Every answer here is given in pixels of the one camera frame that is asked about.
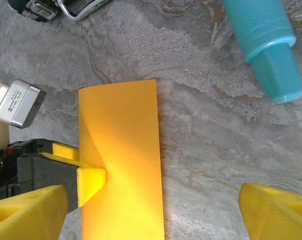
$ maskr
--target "gray marble surface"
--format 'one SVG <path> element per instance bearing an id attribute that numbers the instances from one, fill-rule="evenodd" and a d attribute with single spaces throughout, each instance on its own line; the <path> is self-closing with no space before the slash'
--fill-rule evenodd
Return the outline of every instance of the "gray marble surface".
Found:
<path id="1" fill-rule="evenodd" d="M 302 0 L 284 4 L 302 74 Z M 167 239 L 247 240 L 245 182 L 302 194 L 302 98 L 278 106 L 264 95 L 220 0 L 113 0 L 79 23 L 46 24 L 0 1 L 0 82 L 15 78 L 48 96 L 12 140 L 71 145 L 78 89 L 157 79 Z M 81 239 L 80 216 L 67 216 L 61 240 Z"/>

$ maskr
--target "label on battery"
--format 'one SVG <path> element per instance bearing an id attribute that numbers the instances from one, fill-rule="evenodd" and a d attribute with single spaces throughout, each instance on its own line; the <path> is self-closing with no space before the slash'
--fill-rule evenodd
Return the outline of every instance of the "label on battery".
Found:
<path id="1" fill-rule="evenodd" d="M 7 92 L 7 97 L 1 106 L 1 114 L 5 115 L 6 119 L 12 119 L 17 112 L 28 88 L 13 83 Z"/>

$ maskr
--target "black power tool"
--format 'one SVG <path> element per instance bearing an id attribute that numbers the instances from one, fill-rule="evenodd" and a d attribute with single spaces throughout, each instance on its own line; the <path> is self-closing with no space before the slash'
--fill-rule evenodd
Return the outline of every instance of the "black power tool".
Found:
<path id="1" fill-rule="evenodd" d="M 8 0 L 9 6 L 15 12 L 37 22 L 48 22 L 59 12 L 63 12 L 72 21 L 80 21 L 103 6 L 108 0 L 93 0 L 77 15 L 70 12 L 68 7 L 75 0 Z"/>

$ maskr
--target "metal battery pack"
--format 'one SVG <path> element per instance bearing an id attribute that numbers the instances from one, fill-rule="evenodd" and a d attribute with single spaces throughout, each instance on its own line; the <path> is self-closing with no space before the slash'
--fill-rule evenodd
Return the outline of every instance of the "metal battery pack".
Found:
<path id="1" fill-rule="evenodd" d="M 29 127 L 46 92 L 23 80 L 15 80 L 0 104 L 0 121 L 24 129 Z"/>

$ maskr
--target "teal bottle cap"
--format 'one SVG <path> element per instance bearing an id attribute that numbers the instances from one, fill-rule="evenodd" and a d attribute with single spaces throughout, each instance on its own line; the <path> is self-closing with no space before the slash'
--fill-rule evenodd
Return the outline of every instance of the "teal bottle cap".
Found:
<path id="1" fill-rule="evenodd" d="M 289 44 L 266 48 L 250 64 L 265 94 L 276 104 L 302 96 L 302 78 Z"/>

